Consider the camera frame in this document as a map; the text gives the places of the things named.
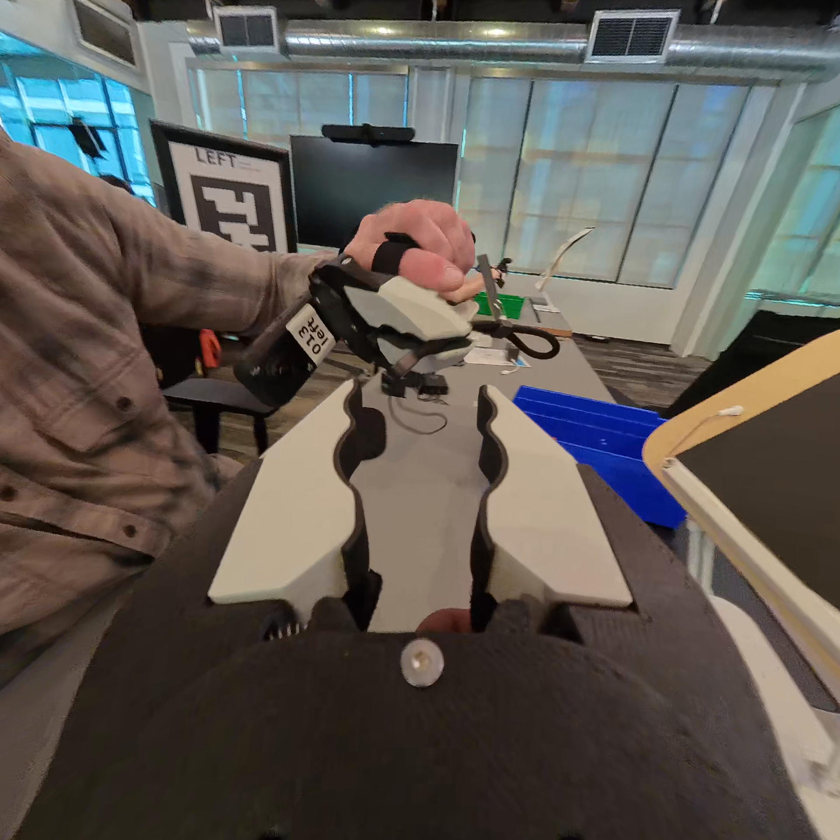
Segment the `white curved object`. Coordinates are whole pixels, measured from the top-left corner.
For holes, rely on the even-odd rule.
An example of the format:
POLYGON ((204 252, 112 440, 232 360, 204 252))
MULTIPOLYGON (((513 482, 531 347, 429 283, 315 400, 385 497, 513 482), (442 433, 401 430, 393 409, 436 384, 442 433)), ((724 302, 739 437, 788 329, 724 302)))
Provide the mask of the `white curved object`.
POLYGON ((542 293, 545 290, 550 279, 554 277, 555 271, 559 268, 560 262, 565 256, 565 254, 594 230, 595 226, 584 227, 582 230, 569 237, 562 243, 562 245, 557 249, 555 255, 549 261, 549 264, 547 265, 545 270, 539 276, 539 279, 535 285, 535 290, 538 293, 542 293))

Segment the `white rounded pad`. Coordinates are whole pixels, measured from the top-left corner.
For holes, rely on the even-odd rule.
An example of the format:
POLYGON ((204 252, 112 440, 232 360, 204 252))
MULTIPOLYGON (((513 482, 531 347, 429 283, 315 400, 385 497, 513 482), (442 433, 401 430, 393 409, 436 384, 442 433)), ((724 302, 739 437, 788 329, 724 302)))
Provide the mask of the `white rounded pad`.
POLYGON ((740 607, 710 602, 732 636, 767 711, 785 763, 799 789, 838 805, 838 714, 813 708, 760 627, 740 607))

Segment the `black wood-rimmed board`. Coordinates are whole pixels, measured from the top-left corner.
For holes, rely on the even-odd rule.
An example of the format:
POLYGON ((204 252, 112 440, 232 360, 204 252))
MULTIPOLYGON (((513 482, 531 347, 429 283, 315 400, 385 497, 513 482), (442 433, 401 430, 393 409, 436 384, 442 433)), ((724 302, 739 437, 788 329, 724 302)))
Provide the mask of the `black wood-rimmed board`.
MULTIPOLYGON (((838 331, 815 339, 668 420, 643 449, 646 467, 664 488, 662 462, 676 457, 789 571, 837 609, 838 347, 838 331)), ((773 616, 838 711, 838 700, 720 553, 773 616)))

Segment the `white vent grille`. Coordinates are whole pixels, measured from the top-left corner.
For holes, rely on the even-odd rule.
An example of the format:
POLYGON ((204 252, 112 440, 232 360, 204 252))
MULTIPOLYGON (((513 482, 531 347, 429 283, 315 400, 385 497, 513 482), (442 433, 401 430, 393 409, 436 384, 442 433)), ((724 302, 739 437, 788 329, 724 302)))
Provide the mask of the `white vent grille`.
POLYGON ((280 21, 272 6, 215 7, 213 21, 222 51, 280 53, 280 21))
POLYGON ((584 63, 662 65, 679 23, 678 9, 595 12, 584 63))

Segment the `blue plastic bin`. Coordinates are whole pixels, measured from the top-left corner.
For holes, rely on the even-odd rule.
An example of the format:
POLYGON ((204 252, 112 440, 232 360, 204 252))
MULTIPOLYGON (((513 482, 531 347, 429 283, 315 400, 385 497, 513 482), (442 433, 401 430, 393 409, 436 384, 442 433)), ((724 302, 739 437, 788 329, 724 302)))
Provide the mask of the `blue plastic bin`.
POLYGON ((647 524, 675 530, 686 519, 643 460, 648 437, 665 422, 655 412, 525 385, 513 403, 647 524))

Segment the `person's left hand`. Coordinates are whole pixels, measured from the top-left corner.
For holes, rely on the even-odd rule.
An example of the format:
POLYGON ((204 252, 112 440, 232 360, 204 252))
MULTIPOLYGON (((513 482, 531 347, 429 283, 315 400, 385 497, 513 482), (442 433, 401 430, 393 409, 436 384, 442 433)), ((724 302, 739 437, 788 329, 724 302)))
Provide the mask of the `person's left hand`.
POLYGON ((343 253, 372 270, 375 253, 389 233, 406 235, 417 245, 402 254, 399 276, 453 303, 472 299, 484 288, 473 270, 473 234, 452 206, 426 199, 385 206, 361 220, 343 253))

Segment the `black office chair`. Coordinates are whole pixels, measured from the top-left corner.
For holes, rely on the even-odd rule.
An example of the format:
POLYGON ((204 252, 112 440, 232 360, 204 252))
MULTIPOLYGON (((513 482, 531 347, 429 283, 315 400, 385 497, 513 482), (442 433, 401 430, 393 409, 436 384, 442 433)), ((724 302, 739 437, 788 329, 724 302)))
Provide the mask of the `black office chair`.
POLYGON ((671 419, 785 355, 839 329, 838 318, 758 311, 729 346, 666 408, 671 419))

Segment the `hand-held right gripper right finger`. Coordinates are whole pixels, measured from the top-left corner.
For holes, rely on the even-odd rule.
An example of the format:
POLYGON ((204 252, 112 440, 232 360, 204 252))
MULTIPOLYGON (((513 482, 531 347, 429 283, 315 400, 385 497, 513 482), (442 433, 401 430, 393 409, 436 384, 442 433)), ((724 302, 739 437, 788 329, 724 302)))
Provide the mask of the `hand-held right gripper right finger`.
POLYGON ((479 469, 487 482, 470 544, 470 620, 496 607, 630 607, 633 596, 579 465, 495 386, 476 404, 479 469))

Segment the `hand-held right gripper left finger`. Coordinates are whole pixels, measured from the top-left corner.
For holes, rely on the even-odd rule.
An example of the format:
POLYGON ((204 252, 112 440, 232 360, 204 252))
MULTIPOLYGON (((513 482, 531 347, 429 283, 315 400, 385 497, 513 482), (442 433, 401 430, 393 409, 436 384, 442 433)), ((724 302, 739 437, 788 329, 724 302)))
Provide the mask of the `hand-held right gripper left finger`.
POLYGON ((360 383, 342 383, 261 457, 211 601, 282 601, 306 623, 333 597, 367 630, 382 577, 371 568, 363 503, 350 480, 384 450, 383 415, 363 405, 360 383))

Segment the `person's left forearm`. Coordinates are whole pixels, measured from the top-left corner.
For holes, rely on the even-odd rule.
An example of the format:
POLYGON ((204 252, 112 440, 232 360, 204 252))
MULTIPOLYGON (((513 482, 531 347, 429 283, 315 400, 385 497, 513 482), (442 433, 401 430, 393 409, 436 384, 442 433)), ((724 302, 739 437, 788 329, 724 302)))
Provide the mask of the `person's left forearm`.
POLYGON ((254 337, 309 292, 328 252, 283 255, 179 225, 115 191, 104 204, 118 242, 115 284, 138 322, 254 337))

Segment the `large black screen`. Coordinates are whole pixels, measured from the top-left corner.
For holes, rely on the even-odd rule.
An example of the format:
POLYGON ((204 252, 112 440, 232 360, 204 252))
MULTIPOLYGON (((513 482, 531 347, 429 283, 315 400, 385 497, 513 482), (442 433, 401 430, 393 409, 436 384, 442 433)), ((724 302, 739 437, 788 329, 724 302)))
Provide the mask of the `large black screen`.
POLYGON ((452 204, 459 147, 452 143, 335 142, 290 137, 299 245, 342 249, 364 216, 394 203, 452 204))

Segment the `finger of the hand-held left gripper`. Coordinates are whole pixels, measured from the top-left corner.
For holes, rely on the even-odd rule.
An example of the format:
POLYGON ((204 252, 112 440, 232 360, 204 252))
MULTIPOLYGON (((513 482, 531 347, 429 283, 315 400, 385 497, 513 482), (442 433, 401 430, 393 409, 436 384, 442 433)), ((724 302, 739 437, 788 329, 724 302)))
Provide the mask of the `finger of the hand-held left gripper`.
POLYGON ((463 339, 471 331, 474 302, 451 304, 435 291, 402 276, 378 290, 361 291, 361 318, 374 329, 389 329, 427 342, 463 339))
POLYGON ((436 374, 463 363, 468 354, 468 342, 435 343, 418 346, 406 352, 394 363, 394 376, 436 374))

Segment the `white board rail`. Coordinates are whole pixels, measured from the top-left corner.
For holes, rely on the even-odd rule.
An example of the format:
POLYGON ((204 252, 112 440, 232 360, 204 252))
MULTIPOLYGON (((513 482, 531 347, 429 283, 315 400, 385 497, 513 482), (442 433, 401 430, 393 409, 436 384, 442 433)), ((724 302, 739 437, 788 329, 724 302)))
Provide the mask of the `white board rail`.
POLYGON ((661 480, 689 517, 750 583, 816 676, 839 700, 839 611, 816 594, 676 457, 661 480))

